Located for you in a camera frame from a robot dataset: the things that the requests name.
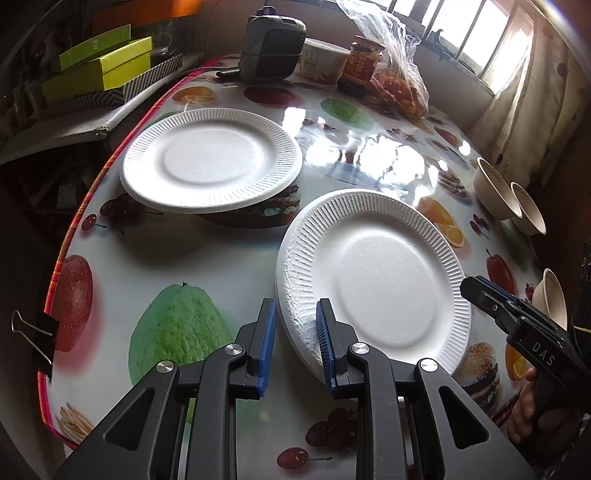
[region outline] patterned box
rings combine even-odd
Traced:
[[[178,70],[182,65],[183,56],[176,55],[138,75],[121,87],[105,90],[104,92],[88,93],[87,95],[80,95],[55,103],[40,112],[41,118],[50,119],[94,108],[124,105],[150,85]]]

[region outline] plastic bag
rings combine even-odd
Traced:
[[[429,93],[413,62],[420,39],[407,33],[398,18],[373,3],[336,1],[365,38],[386,47],[371,79],[379,97],[386,106],[396,107],[406,116],[425,116],[429,110]]]

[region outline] stacked plates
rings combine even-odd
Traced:
[[[308,204],[281,244],[276,278],[291,343],[320,379],[320,298],[390,358],[430,357],[453,373],[466,352],[471,309],[455,254],[423,215],[384,194],[338,190]]]

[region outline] window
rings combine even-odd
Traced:
[[[414,20],[408,26],[423,41],[437,42],[497,93],[531,47],[533,20],[522,1],[392,0],[388,11]]]

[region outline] metal screw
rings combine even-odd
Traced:
[[[242,353],[242,345],[238,345],[237,343],[230,343],[230,345],[226,345],[224,351],[228,355],[240,355]]]
[[[363,355],[364,353],[369,352],[369,345],[363,342],[357,342],[351,345],[351,350],[359,355]]]
[[[431,358],[423,358],[423,360],[421,360],[421,368],[425,370],[425,372],[434,372],[437,370],[437,362]]]
[[[161,362],[156,365],[156,370],[158,370],[161,374],[167,374],[174,368],[174,363],[170,360],[162,360]]]

